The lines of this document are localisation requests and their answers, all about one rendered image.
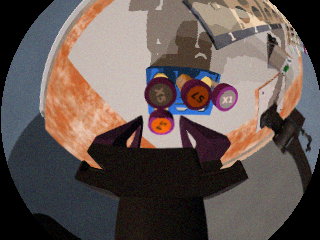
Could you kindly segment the plastic tube with dark red cap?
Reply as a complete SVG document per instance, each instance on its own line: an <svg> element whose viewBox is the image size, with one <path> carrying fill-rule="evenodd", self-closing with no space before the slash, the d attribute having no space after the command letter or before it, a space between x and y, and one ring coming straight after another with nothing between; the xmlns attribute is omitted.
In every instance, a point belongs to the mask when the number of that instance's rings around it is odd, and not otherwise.
<svg viewBox="0 0 320 240"><path fill-rule="evenodd" d="M147 84L144 97L151 107L166 109L176 101L177 91L173 82L165 73L157 73Z"/></svg>

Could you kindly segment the white sample tube with magenta cap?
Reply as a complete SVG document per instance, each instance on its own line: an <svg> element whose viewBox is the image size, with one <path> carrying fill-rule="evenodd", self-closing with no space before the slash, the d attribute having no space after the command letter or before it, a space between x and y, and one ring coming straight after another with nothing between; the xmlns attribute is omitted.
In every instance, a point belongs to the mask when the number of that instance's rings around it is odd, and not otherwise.
<svg viewBox="0 0 320 240"><path fill-rule="evenodd" d="M293 46L296 46L296 45L297 45L297 49L298 49L298 50L300 50L300 51L304 52L305 54L307 54L307 51L306 51L305 46L302 46L302 45L297 44L297 43L295 44L294 42L292 42L292 45L293 45Z"/></svg>

